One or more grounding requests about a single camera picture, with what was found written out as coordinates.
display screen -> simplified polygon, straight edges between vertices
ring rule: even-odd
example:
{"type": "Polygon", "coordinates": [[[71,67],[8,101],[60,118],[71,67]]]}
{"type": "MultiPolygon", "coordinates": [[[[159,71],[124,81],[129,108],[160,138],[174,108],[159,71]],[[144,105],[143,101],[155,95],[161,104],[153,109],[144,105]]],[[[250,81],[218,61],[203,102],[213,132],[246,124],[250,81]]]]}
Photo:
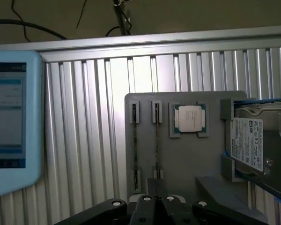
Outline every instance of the display screen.
{"type": "Polygon", "coordinates": [[[26,63],[0,63],[0,168],[25,168],[26,63]]]}

light blue monitor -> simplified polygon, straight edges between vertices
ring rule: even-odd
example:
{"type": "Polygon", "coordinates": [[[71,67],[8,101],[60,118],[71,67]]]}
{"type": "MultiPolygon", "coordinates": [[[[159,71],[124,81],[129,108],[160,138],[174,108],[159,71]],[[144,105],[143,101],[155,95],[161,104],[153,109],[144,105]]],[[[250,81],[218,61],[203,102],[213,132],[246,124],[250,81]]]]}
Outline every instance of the light blue monitor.
{"type": "Polygon", "coordinates": [[[44,75],[33,51],[0,51],[0,195],[37,182],[43,166],[44,75]]]}

corrugated aluminum panel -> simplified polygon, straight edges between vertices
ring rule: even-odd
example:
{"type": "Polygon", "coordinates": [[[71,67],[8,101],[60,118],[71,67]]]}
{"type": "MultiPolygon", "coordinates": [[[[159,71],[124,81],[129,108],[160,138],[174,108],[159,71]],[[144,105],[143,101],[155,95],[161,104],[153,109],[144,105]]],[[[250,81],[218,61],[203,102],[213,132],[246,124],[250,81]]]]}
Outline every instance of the corrugated aluminum panel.
{"type": "MultiPolygon", "coordinates": [[[[124,37],[101,45],[82,40],[84,47],[79,41],[0,46],[38,49],[46,59],[44,176],[0,197],[0,224],[54,224],[108,198],[127,199],[129,92],[244,90],[255,98],[281,97],[281,27],[127,38],[126,44],[124,37]]],[[[250,206],[281,225],[281,204],[248,185],[250,206]]]]}

hard drive label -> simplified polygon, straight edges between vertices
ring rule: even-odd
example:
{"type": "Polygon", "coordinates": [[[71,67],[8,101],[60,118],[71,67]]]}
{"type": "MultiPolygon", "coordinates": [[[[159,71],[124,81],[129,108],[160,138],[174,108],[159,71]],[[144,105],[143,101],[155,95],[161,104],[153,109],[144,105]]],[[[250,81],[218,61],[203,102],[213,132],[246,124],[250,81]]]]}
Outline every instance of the hard drive label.
{"type": "Polygon", "coordinates": [[[231,157],[263,171],[262,120],[234,118],[230,130],[231,157]]]}

gray mounting plate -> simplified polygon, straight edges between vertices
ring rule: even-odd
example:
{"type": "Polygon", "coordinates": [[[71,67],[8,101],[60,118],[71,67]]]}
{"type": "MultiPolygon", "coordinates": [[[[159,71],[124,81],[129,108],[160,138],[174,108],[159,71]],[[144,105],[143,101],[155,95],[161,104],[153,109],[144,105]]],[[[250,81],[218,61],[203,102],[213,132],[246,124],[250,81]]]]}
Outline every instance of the gray mounting plate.
{"type": "Polygon", "coordinates": [[[221,99],[245,99],[243,91],[212,92],[167,92],[137,93],[125,97],[126,165],[128,196],[146,192],[146,178],[153,178],[155,166],[155,123],[152,122],[152,101],[162,102],[162,123],[159,126],[159,158],[168,194],[183,196],[191,203],[199,197],[196,176],[213,175],[224,180],[239,197],[247,202],[246,182],[231,183],[221,176],[221,154],[225,150],[225,121],[221,120],[221,99]],[[133,124],[131,124],[131,103],[138,102],[137,152],[140,171],[139,185],[135,190],[133,179],[133,124]],[[197,133],[181,133],[170,138],[169,104],[196,105],[208,107],[209,134],[198,137],[197,133]]]}

